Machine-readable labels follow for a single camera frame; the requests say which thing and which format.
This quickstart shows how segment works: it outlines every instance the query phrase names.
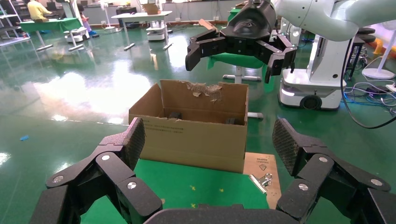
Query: orange object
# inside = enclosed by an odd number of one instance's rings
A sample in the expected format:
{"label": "orange object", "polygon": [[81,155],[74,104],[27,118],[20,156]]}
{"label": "orange object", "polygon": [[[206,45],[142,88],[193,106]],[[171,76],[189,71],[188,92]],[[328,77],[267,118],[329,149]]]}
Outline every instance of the orange object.
{"label": "orange object", "polygon": [[375,48],[375,51],[373,54],[379,55],[382,52],[383,42],[381,39],[378,39],[378,38],[376,38],[374,42],[377,44],[377,47]]}

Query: glossy floor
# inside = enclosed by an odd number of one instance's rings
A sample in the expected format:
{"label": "glossy floor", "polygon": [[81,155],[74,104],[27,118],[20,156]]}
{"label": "glossy floor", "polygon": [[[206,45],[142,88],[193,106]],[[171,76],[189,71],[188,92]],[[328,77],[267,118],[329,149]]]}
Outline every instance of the glossy floor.
{"label": "glossy floor", "polygon": [[[223,63],[207,70],[205,58],[192,72],[185,70],[188,38],[203,31],[187,28],[171,34],[173,45],[168,51],[162,50],[163,42],[148,42],[146,32],[140,29],[129,32],[136,43],[129,51],[123,51],[127,44],[123,33],[101,35],[85,42],[84,50],[71,53],[57,33],[43,35],[46,44],[54,47],[37,54],[29,42],[2,48],[0,224],[26,223],[46,178],[85,158],[103,136],[125,130],[129,107],[152,84],[160,79],[215,84],[224,74],[233,74],[235,67]],[[36,37],[33,44],[39,46]],[[306,67],[309,54],[309,44],[299,50],[298,68]],[[257,76],[261,71],[248,73]],[[356,71],[353,82],[362,80]],[[281,106],[277,99],[279,77],[270,84],[246,83],[250,85],[250,111],[265,116],[261,121],[249,119],[247,151],[276,154],[271,139],[273,125],[277,118],[286,118],[297,131],[321,138],[340,158],[396,187],[395,124],[363,129],[351,120],[343,105],[333,112]],[[350,107],[367,125],[391,118],[382,107]],[[20,141],[24,135],[29,139]],[[277,164],[285,190],[293,178],[279,157]],[[343,224],[348,219],[320,199],[308,223]]]}

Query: white stand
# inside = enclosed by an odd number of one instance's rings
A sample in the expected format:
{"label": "white stand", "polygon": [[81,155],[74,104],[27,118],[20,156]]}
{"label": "white stand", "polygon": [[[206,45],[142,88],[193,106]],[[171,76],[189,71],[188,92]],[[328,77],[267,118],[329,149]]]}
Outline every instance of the white stand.
{"label": "white stand", "polygon": [[[236,66],[236,75],[233,76],[233,79],[235,80],[234,83],[236,83],[236,84],[242,84],[242,80],[243,80],[243,77],[242,77],[242,67]],[[248,113],[247,113],[247,117],[248,117],[248,118],[264,119],[264,116],[263,116],[262,113],[252,113],[252,112],[248,112]]]}
{"label": "white stand", "polygon": [[131,47],[135,46],[135,43],[129,42],[128,29],[127,29],[127,25],[125,24],[124,19],[122,19],[122,24],[124,25],[125,36],[127,38],[127,43],[128,43],[128,46],[124,47],[124,51],[126,51],[126,50],[131,49]]}
{"label": "white stand", "polygon": [[71,40],[73,41],[73,45],[74,45],[74,47],[69,48],[69,51],[74,51],[77,49],[84,49],[82,44],[80,44],[80,45],[76,44],[76,41],[74,40],[73,33],[71,32],[71,30],[69,30],[69,34],[70,34]]}
{"label": "white stand", "polygon": [[168,28],[166,27],[165,19],[163,21],[163,24],[165,26],[165,44],[166,45],[162,49],[167,50],[170,46],[172,46],[172,43],[169,43],[169,41],[168,41]]}
{"label": "white stand", "polygon": [[36,34],[37,34],[38,39],[40,40],[40,43],[41,43],[41,46],[42,46],[42,47],[40,47],[40,48],[37,48],[36,51],[45,50],[45,49],[48,49],[48,48],[52,48],[52,47],[54,46],[53,44],[45,45],[45,43],[44,43],[44,41],[42,40],[42,37],[41,37],[41,35],[40,35],[40,31],[37,30],[37,31],[36,31]]}
{"label": "white stand", "polygon": [[254,82],[261,82],[261,77],[258,76],[244,76],[242,74],[242,67],[240,66],[236,66],[236,72],[237,75],[223,75],[224,79],[235,79],[235,77],[237,77],[237,79],[241,79],[241,81],[238,81],[238,83],[242,83],[242,80],[245,81],[254,81]]}
{"label": "white stand", "polygon": [[389,46],[386,48],[385,54],[383,55],[383,58],[381,59],[380,65],[378,66],[378,69],[363,69],[361,73],[370,78],[376,78],[376,79],[391,79],[394,78],[396,75],[388,70],[383,70],[383,65],[385,64],[386,58],[389,55],[390,50],[392,50],[393,44],[395,44],[396,40],[396,30],[393,32],[393,35],[389,41]]}
{"label": "white stand", "polygon": [[105,8],[105,13],[106,13],[106,18],[107,18],[107,27],[106,27],[105,29],[115,29],[115,27],[112,27],[112,26],[110,25],[109,16],[108,16],[108,14],[107,14],[107,7],[105,6],[104,8]]}

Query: table leg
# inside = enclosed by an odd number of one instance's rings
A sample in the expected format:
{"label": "table leg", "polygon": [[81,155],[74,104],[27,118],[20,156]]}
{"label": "table leg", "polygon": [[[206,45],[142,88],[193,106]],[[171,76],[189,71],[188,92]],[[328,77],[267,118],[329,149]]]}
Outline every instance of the table leg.
{"label": "table leg", "polygon": [[355,68],[356,68],[356,64],[357,64],[358,61],[359,61],[359,55],[360,55],[360,51],[361,51],[361,48],[362,48],[362,47],[363,47],[363,45],[357,46],[358,52],[357,52],[357,54],[356,54],[356,56],[355,56],[354,64],[352,65],[351,74],[349,74],[348,80],[351,80],[351,79],[352,79],[352,76],[354,75]]}
{"label": "table leg", "polygon": [[165,26],[165,44],[166,44],[163,47],[163,50],[167,50],[172,45],[172,43],[169,43],[169,40],[168,40],[168,28],[166,27],[165,16],[163,18],[163,25]]}
{"label": "table leg", "polygon": [[8,66],[9,66],[9,68],[10,68],[12,74],[15,75],[14,70],[12,69],[12,66],[11,66],[10,62],[8,61],[8,58],[7,58],[6,54],[5,54],[4,51],[3,51],[3,48],[0,48],[0,50],[1,50],[1,53],[2,53],[2,55],[4,56],[4,58],[6,59],[6,62],[7,62],[7,64],[8,64]]}
{"label": "table leg", "polygon": [[[33,49],[35,49],[35,46],[34,46],[33,41],[32,41],[31,39],[30,39],[30,43],[32,44]],[[36,56],[37,56],[38,62],[39,62],[40,65],[41,65],[41,68],[42,68],[42,63],[41,63],[41,60],[40,60],[40,57],[39,57],[37,51],[35,51],[35,54],[36,54]]]}
{"label": "table leg", "polygon": [[69,30],[69,35],[70,35],[71,41],[73,41],[73,46],[74,46],[72,48],[69,48],[69,51],[74,51],[74,50],[77,50],[80,48],[84,49],[82,44],[80,44],[80,45],[76,44],[76,41],[74,40],[73,33],[71,32],[71,30]]}
{"label": "table leg", "polygon": [[44,43],[44,41],[42,40],[42,37],[41,37],[41,35],[40,35],[40,31],[37,30],[37,31],[36,31],[36,34],[37,34],[38,39],[40,40],[40,43],[41,43],[41,47],[40,47],[40,48],[37,48],[36,51],[45,50],[45,49],[48,49],[48,48],[51,48],[51,47],[54,46],[53,44],[50,44],[50,45],[45,46],[45,43]]}
{"label": "table leg", "polygon": [[130,42],[129,42],[129,36],[128,36],[127,26],[126,26],[126,24],[125,24],[124,19],[121,19],[121,20],[122,20],[122,24],[124,25],[125,37],[127,38],[127,43],[128,43],[128,46],[124,47],[124,51],[125,51],[125,50],[131,49],[131,47],[133,47],[133,46],[135,45],[135,43],[130,43]]}

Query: robotic arm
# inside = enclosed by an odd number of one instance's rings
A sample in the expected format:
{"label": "robotic arm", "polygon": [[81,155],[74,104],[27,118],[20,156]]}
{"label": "robotic arm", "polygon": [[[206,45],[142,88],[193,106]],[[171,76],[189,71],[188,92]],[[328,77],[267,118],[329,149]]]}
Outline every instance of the robotic arm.
{"label": "robotic arm", "polygon": [[297,49],[283,35],[269,42],[275,21],[275,10],[269,0],[250,1],[225,29],[219,32],[211,29],[190,38],[186,69],[191,71],[202,57],[221,53],[254,56],[268,65],[264,78],[268,83],[270,76],[281,74],[282,68],[294,67]]}
{"label": "robotic arm", "polygon": [[396,19],[394,0],[251,0],[219,32],[214,29],[190,38],[186,69],[191,71],[200,58],[220,53],[255,56],[268,65],[264,82],[280,75],[283,68],[294,70],[297,47],[284,36],[269,42],[280,15],[296,27],[334,42],[353,38],[363,26]]}
{"label": "robotic arm", "polygon": [[360,27],[396,18],[394,0],[272,0],[277,15],[331,41],[347,41]]}

